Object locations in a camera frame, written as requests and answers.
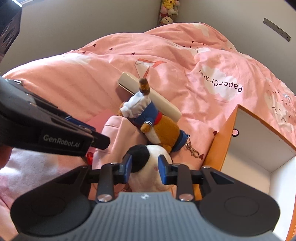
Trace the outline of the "white black-eared plush toy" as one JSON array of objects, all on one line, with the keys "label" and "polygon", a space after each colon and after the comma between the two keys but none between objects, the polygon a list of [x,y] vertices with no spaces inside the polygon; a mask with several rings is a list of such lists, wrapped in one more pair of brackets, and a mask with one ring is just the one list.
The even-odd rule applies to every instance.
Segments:
[{"label": "white black-eared plush toy", "polygon": [[128,180],[132,192],[173,192],[173,185],[163,185],[158,170],[158,157],[164,155],[173,161],[167,151],[158,145],[135,145],[128,149],[132,156],[132,170]]}]

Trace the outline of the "pink fabric pouch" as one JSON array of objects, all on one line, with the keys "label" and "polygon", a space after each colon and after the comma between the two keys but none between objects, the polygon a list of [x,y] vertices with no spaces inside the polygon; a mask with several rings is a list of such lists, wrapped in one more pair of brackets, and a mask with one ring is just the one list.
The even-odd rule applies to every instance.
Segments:
[{"label": "pink fabric pouch", "polygon": [[92,168],[100,169],[104,164],[120,163],[129,148],[147,144],[147,139],[128,119],[113,115],[101,132],[110,138],[107,149],[97,149],[94,153]]}]

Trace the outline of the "brown sailor plush keychain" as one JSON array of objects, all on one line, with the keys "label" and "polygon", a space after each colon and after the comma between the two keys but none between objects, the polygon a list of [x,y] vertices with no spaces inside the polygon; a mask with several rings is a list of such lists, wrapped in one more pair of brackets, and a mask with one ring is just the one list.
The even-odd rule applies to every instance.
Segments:
[{"label": "brown sailor plush keychain", "polygon": [[193,157],[200,158],[201,154],[191,145],[190,135],[181,130],[170,117],[162,114],[149,94],[149,82],[141,78],[138,92],[121,104],[118,115],[128,118],[151,144],[163,147],[168,153],[186,147]]}]

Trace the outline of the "orange cardboard box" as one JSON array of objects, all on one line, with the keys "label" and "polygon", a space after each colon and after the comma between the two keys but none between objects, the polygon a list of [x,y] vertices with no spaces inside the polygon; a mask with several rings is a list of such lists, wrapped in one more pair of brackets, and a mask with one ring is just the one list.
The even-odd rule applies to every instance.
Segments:
[{"label": "orange cardboard box", "polygon": [[238,105],[203,164],[270,195],[280,207],[274,234],[295,237],[295,147],[276,129]]}]

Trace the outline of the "pink printed duvet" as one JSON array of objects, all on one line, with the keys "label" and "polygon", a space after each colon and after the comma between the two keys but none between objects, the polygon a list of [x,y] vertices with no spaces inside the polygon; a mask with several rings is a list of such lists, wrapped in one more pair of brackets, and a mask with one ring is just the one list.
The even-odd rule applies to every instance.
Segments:
[{"label": "pink printed duvet", "polygon": [[295,143],[295,95],[266,66],[238,52],[203,23],[171,24],[141,34],[99,38],[65,54],[18,66],[6,78],[80,121],[117,112],[130,95],[118,86],[122,73],[146,76],[152,89],[181,112],[179,127],[201,157],[182,148],[171,158],[201,167],[215,134],[241,105]]}]

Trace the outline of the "grey wall strip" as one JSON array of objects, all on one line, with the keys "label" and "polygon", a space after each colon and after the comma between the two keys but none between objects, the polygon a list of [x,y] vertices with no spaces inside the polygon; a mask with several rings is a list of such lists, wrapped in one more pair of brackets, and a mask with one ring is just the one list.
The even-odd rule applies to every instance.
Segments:
[{"label": "grey wall strip", "polygon": [[263,19],[263,23],[265,25],[267,25],[269,28],[271,28],[272,30],[274,30],[276,33],[278,33],[285,40],[287,40],[288,42],[290,42],[291,36],[288,33],[286,33],[283,29],[281,29],[279,26],[277,26],[276,24],[274,24],[272,21],[270,21],[267,18],[264,18]]}]

